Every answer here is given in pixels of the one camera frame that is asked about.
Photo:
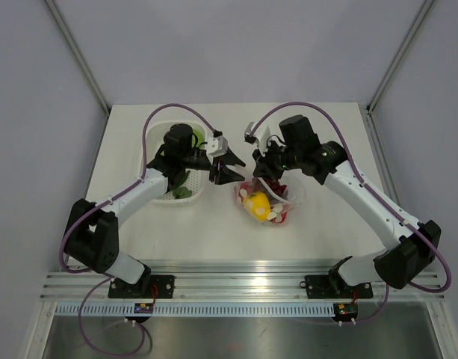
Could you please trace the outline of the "dark red grape bunch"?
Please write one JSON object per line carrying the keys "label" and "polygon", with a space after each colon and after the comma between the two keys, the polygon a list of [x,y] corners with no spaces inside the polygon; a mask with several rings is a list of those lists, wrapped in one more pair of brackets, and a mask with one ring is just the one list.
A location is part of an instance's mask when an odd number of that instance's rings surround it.
{"label": "dark red grape bunch", "polygon": [[279,197],[282,197],[287,189],[287,185],[280,184],[278,180],[264,179],[264,181],[269,186],[270,190]]}

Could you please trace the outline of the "clear zip top bag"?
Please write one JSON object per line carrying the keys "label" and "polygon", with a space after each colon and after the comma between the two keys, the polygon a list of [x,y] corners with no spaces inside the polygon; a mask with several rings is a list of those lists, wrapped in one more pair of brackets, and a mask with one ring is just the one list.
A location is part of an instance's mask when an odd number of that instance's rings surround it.
{"label": "clear zip top bag", "polygon": [[[265,183],[264,178],[259,178],[259,177],[253,177],[250,180],[247,181],[257,181],[259,183],[259,190],[260,192],[264,192],[268,200],[270,202],[270,208],[271,212],[286,212],[287,216],[290,211],[293,209],[297,208],[299,205],[303,203],[303,201],[306,198],[306,190],[303,186],[303,184],[296,178],[282,178],[281,180],[278,180],[280,184],[287,185],[287,189],[285,190],[284,194],[282,197],[277,196],[275,193],[273,193],[269,186]],[[258,221],[255,219],[253,216],[251,216],[250,213],[248,213],[247,210],[244,208],[243,204],[243,199],[245,197],[242,197],[238,195],[237,190],[238,186],[242,182],[239,182],[235,187],[234,187],[234,193],[235,193],[235,202],[244,209],[244,211],[254,220],[256,220],[259,223],[262,224],[271,224],[268,220],[266,221]]]}

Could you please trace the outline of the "yellow bell pepper toy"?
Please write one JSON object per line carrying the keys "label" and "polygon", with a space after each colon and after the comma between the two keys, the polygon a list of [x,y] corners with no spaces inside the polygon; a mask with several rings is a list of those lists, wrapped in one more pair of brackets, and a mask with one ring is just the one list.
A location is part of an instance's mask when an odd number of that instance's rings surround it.
{"label": "yellow bell pepper toy", "polygon": [[270,214],[270,202],[264,192],[254,192],[243,199],[245,210],[258,221],[266,221]]}

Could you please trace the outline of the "red bell pepper toy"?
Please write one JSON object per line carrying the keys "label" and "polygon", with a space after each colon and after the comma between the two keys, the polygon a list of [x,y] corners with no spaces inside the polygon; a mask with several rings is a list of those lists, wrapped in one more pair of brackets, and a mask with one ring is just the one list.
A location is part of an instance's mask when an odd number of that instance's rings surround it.
{"label": "red bell pepper toy", "polygon": [[267,216],[267,220],[272,224],[280,225],[285,222],[286,216],[286,212],[270,212]]}

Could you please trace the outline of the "red dragon fruit toy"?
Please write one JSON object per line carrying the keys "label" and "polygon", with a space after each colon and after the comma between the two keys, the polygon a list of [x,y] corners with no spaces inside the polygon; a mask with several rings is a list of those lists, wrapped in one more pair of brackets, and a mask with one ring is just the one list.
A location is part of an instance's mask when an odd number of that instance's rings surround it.
{"label": "red dragon fruit toy", "polygon": [[259,190],[259,183],[257,181],[246,181],[242,182],[238,186],[237,193],[242,197],[249,197],[252,196]]}

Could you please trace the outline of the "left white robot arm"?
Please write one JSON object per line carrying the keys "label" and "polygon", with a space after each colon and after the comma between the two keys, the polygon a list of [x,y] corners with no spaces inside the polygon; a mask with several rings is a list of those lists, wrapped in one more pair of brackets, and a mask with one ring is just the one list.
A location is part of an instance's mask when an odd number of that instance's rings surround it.
{"label": "left white robot arm", "polygon": [[156,293],[150,267],[120,250],[119,230],[125,221],[150,201],[176,189],[189,170],[207,172],[215,185],[244,180],[233,167],[245,164],[229,148],[222,132],[215,131],[198,147],[186,123],[172,125],[153,160],[144,164],[142,174],[121,192],[100,202],[75,202],[62,240],[62,255],[111,279],[112,298]]}

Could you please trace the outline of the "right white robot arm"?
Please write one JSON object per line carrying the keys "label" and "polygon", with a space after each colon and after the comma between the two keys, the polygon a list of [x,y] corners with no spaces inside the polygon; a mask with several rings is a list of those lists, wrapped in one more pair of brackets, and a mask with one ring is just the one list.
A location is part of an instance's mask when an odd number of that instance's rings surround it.
{"label": "right white robot arm", "polygon": [[431,264],[439,245],[441,228],[433,221],[419,221],[380,191],[360,169],[353,166],[347,151],[337,142],[322,144],[303,115],[279,123],[283,139],[274,141],[269,129],[251,123],[244,134],[256,144],[255,177],[279,180],[286,171],[300,170],[342,198],[377,234],[381,251],[342,259],[329,271],[329,289],[346,296],[356,285],[382,280],[403,289]]}

